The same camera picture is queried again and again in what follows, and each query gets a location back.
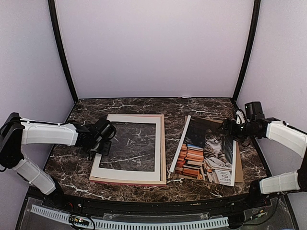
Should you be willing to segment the cat and books photo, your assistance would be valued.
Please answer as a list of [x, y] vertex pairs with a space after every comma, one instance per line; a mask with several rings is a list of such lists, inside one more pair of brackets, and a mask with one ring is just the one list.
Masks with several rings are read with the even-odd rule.
[[170, 172], [233, 187], [238, 143], [222, 132], [222, 124], [188, 115]]

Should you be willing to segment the clear acrylic sheet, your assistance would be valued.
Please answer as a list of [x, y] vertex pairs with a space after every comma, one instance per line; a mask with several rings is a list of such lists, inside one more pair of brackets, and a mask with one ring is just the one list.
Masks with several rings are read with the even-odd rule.
[[99, 167], [105, 169], [155, 171], [155, 130], [151, 123], [114, 122], [117, 133], [111, 140], [108, 156], [102, 156]]

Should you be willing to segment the brown cardboard backing board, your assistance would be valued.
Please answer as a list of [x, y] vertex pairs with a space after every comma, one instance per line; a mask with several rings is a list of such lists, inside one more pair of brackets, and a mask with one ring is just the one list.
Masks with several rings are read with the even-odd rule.
[[221, 133], [218, 129], [221, 123], [221, 120], [192, 117], [189, 128], [193, 143], [203, 147], [204, 169], [209, 182], [234, 186], [244, 181], [239, 144], [233, 137]]

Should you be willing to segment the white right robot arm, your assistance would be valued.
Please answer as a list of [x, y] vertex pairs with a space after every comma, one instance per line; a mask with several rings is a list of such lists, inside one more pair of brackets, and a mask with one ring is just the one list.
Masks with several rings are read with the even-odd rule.
[[307, 134], [288, 123], [276, 118], [259, 118], [239, 124], [233, 119], [226, 119], [220, 126], [221, 131], [237, 141], [247, 138], [264, 138], [280, 145], [278, 150], [288, 150], [300, 159], [298, 169], [291, 172], [279, 170], [274, 175], [256, 182], [257, 189], [245, 196], [245, 204], [255, 208], [263, 201], [263, 195], [273, 193], [306, 192], [307, 191]]

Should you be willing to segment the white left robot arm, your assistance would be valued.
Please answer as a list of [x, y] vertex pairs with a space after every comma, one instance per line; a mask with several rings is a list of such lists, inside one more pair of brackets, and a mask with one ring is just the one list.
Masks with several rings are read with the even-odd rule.
[[0, 165], [12, 169], [29, 184], [38, 188], [57, 209], [63, 209], [68, 199], [56, 181], [22, 153], [23, 145], [59, 144], [80, 147], [89, 155], [107, 155], [111, 139], [117, 130], [112, 122], [100, 118], [94, 124], [74, 120], [64, 123], [35, 121], [11, 113], [0, 128]]

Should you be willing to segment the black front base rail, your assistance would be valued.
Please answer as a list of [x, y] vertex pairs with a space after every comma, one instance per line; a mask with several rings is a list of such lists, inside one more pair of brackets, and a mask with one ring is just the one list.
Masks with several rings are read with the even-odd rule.
[[175, 217], [177, 219], [207, 219], [228, 217], [232, 228], [239, 226], [265, 226], [286, 228], [293, 227], [293, 212], [289, 199], [285, 195], [269, 195], [260, 199], [255, 207], [246, 204], [246, 194], [207, 200], [187, 202], [123, 202], [107, 201], [86, 197], [65, 195], [70, 204], [60, 209], [46, 201], [38, 189], [30, 187], [24, 199], [18, 219], [21, 227], [30, 217], [32, 205], [38, 204], [51, 211], [64, 214], [80, 214], [105, 218], [115, 215], [116, 218], [132, 217]]

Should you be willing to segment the right black corner post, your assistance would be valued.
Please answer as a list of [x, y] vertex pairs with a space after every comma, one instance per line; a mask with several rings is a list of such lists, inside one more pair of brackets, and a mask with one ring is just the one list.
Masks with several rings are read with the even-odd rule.
[[236, 82], [235, 90], [232, 96], [232, 100], [235, 103], [238, 101], [238, 98], [239, 98], [239, 95], [240, 95], [240, 92], [243, 86], [243, 82], [245, 79], [245, 75], [247, 72], [249, 60], [251, 57], [252, 48], [253, 48], [254, 39], [255, 39], [256, 30], [257, 30], [257, 25], [258, 25], [259, 14], [260, 14], [260, 6], [261, 6], [261, 0], [254, 0], [246, 48], [245, 48], [240, 72], [238, 75], [238, 79]]

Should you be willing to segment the black corner post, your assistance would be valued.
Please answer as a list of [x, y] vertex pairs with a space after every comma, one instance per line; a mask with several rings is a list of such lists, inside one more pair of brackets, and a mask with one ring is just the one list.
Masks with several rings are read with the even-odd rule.
[[64, 76], [71, 94], [71, 97], [74, 101], [74, 103], [77, 103], [79, 98], [77, 96], [77, 92], [73, 83], [73, 79], [71, 76], [70, 68], [68, 65], [66, 53], [64, 50], [64, 44], [62, 41], [61, 37], [61, 31], [60, 31], [60, 26], [59, 26], [59, 19], [57, 15], [57, 10], [56, 10], [56, 1], [55, 0], [48, 0], [48, 8], [49, 8], [49, 14], [50, 14], [50, 19], [51, 19], [51, 24], [52, 24], [52, 29], [53, 29], [53, 34], [60, 58], [60, 62], [62, 65], [62, 69], [64, 72]]
[[253, 48], [254, 39], [255, 39], [256, 30], [257, 30], [257, 25], [258, 25], [259, 14], [260, 14], [260, 6], [261, 6], [261, 0], [254, 0], [246, 48], [245, 48], [240, 72], [238, 75], [238, 79], [236, 82], [235, 90], [232, 96], [232, 100], [235, 103], [238, 101], [238, 98], [239, 98], [239, 95], [240, 95], [240, 92], [243, 86], [243, 82], [245, 79], [245, 75], [247, 72], [249, 60], [251, 57], [252, 48]]

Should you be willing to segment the left black corner post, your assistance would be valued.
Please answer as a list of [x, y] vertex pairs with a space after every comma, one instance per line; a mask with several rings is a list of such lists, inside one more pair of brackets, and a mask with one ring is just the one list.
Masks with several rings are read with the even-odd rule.
[[64, 50], [64, 44], [62, 41], [61, 37], [61, 31], [60, 31], [60, 26], [59, 26], [59, 19], [57, 15], [57, 10], [56, 10], [56, 1], [55, 0], [48, 0], [48, 8], [49, 8], [49, 14], [50, 14], [50, 19], [51, 19], [51, 24], [52, 24], [52, 29], [53, 29], [53, 34], [60, 58], [60, 62], [62, 65], [62, 69], [64, 72], [64, 76], [71, 94], [71, 97], [74, 101], [74, 103], [77, 103], [79, 98], [77, 96], [77, 92], [73, 83], [73, 79], [71, 76], [70, 68], [68, 65], [66, 53]]

